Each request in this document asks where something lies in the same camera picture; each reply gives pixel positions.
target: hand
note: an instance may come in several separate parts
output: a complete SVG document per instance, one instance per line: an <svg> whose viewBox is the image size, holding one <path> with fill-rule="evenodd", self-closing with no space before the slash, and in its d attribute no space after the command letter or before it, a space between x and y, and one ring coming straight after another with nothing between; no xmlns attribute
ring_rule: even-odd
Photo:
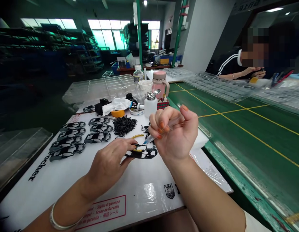
<svg viewBox="0 0 299 232"><path fill-rule="evenodd" d="M246 75L248 75L251 72L259 71L262 68L264 68L264 67L248 67L244 71L242 71L241 73L242 73L242 76L246 76Z"/></svg>
<svg viewBox="0 0 299 232"><path fill-rule="evenodd" d="M177 123L170 130L169 120L178 118ZM164 110L157 110L149 117L149 133L157 138L155 145L164 162L181 161L189 157L189 152L198 135L198 116L184 105L180 112L170 106Z"/></svg>
<svg viewBox="0 0 299 232"><path fill-rule="evenodd" d="M97 199L121 178L128 164L134 158L121 159L127 151L136 148L134 139L115 139L99 150L89 172L84 176L82 195L89 201Z"/></svg>
<svg viewBox="0 0 299 232"><path fill-rule="evenodd" d="M265 76L266 71L261 71L261 72L254 72L251 77L257 77L259 79L263 78Z"/></svg>

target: pink thermos bottle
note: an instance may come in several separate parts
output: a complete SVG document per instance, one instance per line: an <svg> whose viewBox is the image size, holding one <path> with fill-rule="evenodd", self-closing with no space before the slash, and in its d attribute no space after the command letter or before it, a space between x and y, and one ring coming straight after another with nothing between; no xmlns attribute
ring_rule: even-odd
<svg viewBox="0 0 299 232"><path fill-rule="evenodd" d="M156 94L156 98L160 99L163 97L165 93L166 97L169 95L170 84L165 80L166 72L162 70L154 71L153 73L153 93L159 92Z"/></svg>

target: logo emblem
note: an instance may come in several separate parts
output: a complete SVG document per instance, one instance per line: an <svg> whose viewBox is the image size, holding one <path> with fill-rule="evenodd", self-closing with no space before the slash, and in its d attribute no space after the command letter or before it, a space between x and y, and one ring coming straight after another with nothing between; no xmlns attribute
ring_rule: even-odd
<svg viewBox="0 0 299 232"><path fill-rule="evenodd" d="M173 199L175 197L175 192L172 184L164 185L164 189L168 198Z"/></svg>

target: ceiling light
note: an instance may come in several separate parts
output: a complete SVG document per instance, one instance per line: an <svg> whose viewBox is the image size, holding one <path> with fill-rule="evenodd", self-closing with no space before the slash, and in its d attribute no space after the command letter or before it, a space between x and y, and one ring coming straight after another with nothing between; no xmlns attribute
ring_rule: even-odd
<svg viewBox="0 0 299 232"><path fill-rule="evenodd" d="M268 10L268 11L266 11L266 12L274 12L274 11L277 11L277 10L282 10L283 8L274 8L274 9L271 9L271 10Z"/></svg>

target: pen holder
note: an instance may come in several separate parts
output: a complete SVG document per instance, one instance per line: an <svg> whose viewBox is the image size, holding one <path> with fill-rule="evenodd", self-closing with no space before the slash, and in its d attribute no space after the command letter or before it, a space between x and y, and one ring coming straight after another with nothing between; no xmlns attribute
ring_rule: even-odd
<svg viewBox="0 0 299 232"><path fill-rule="evenodd" d="M157 104L157 110L158 109L164 109L165 107L169 106L170 102L169 100L167 99L166 102L159 102Z"/></svg>

